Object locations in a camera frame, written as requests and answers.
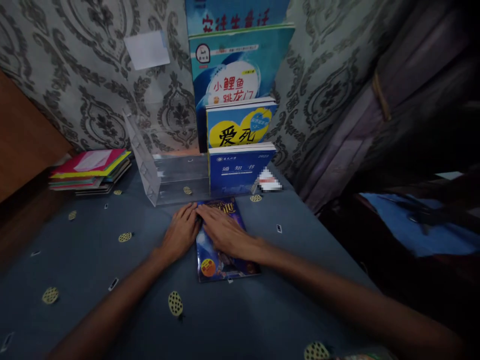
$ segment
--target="wooden door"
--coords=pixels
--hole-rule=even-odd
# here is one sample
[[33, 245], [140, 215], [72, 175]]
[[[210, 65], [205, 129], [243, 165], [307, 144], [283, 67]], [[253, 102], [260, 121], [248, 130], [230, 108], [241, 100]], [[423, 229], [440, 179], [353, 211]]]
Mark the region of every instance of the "wooden door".
[[0, 71], [0, 202], [72, 149]]

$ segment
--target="book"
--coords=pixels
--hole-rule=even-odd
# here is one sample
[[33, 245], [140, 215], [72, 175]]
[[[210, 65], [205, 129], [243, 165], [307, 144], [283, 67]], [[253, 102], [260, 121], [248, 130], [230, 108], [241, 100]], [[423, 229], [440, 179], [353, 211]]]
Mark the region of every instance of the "book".
[[208, 147], [256, 144], [264, 140], [277, 109], [273, 97], [206, 106]]
[[116, 175], [112, 178], [112, 181], [106, 181], [106, 177], [103, 179], [102, 183], [97, 189], [81, 189], [75, 192], [75, 195], [82, 196], [82, 195], [97, 195], [97, 194], [108, 194], [113, 186], [119, 181], [119, 179], [127, 172], [128, 169], [132, 167], [132, 163], [130, 160], [127, 160], [124, 166], [121, 167], [120, 171], [116, 173]]
[[280, 24], [290, 0], [185, 0], [188, 35]]
[[116, 182], [117, 179], [119, 179], [125, 173], [125, 170], [127, 170], [130, 166], [132, 166], [132, 163], [130, 162], [130, 160], [125, 159], [125, 161], [119, 166], [117, 166], [116, 169], [110, 173], [110, 175], [105, 176], [105, 178], [103, 178], [103, 182], [104, 183]]
[[[234, 197], [199, 201], [198, 204], [219, 208], [245, 229]], [[196, 254], [198, 260], [198, 281], [200, 283], [247, 277], [258, 275], [261, 272], [257, 263], [233, 258], [217, 250], [203, 226], [196, 236]]]
[[66, 185], [91, 185], [98, 178], [103, 179], [103, 176], [94, 176], [94, 177], [70, 177], [70, 178], [54, 178], [50, 179], [48, 184], [50, 188], [56, 188]]
[[208, 149], [206, 106], [269, 96], [294, 31], [287, 23], [189, 37], [200, 152]]
[[50, 186], [51, 190], [64, 191], [64, 190], [94, 190], [98, 189], [102, 184], [102, 177], [96, 177], [93, 183], [80, 184], [80, 185], [63, 185], [63, 186]]
[[98, 189], [94, 190], [85, 190], [85, 191], [75, 191], [76, 196], [83, 196], [83, 195], [105, 195], [112, 191], [114, 184], [111, 182], [104, 183], [98, 187]]
[[210, 196], [248, 194], [276, 153], [271, 142], [208, 149]]
[[108, 176], [130, 153], [125, 149], [85, 151], [56, 167], [50, 178]]

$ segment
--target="wallpaper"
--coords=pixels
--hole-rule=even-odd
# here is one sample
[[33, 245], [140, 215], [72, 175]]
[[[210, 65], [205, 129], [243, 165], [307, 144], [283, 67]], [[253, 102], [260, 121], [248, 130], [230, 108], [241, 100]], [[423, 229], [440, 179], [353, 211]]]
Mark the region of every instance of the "wallpaper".
[[[272, 89], [280, 105], [267, 134], [288, 177], [328, 139], [407, 2], [291, 0], [286, 20], [296, 31]], [[123, 38], [158, 29], [170, 64], [134, 70]], [[182, 0], [3, 1], [0, 67], [78, 151], [128, 147], [124, 111], [139, 116], [152, 153], [198, 147]]]

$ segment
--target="blue tablecloth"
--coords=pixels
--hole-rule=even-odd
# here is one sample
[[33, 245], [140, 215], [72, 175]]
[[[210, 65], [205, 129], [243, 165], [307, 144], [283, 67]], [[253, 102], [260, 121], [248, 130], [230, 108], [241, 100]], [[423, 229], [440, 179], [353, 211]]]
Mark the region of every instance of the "blue tablecloth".
[[[291, 185], [276, 175], [283, 192], [267, 193], [260, 202], [237, 197], [248, 232], [375, 289]], [[121, 282], [161, 242], [180, 205], [153, 207], [135, 165], [116, 189], [123, 194], [77, 197], [66, 204], [1, 276], [0, 342], [14, 332], [1, 359], [45, 356], [107, 295], [114, 278]], [[76, 218], [69, 221], [73, 210]], [[134, 232], [133, 238], [120, 243], [119, 235], [126, 232]], [[37, 250], [41, 253], [30, 257]], [[60, 293], [53, 305], [42, 302], [48, 287]], [[170, 313], [172, 291], [182, 298], [183, 322]], [[231, 284], [200, 284], [193, 246], [153, 285], [109, 357], [291, 360], [303, 359], [313, 341], [333, 347], [335, 355], [375, 345], [268, 268]]]

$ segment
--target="pink notebook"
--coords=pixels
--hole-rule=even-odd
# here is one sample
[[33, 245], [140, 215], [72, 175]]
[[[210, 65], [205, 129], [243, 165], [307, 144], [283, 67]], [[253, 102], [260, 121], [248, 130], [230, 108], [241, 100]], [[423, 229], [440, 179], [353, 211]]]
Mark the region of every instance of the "pink notebook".
[[126, 149], [85, 151], [55, 168], [52, 174], [104, 171], [125, 151]]

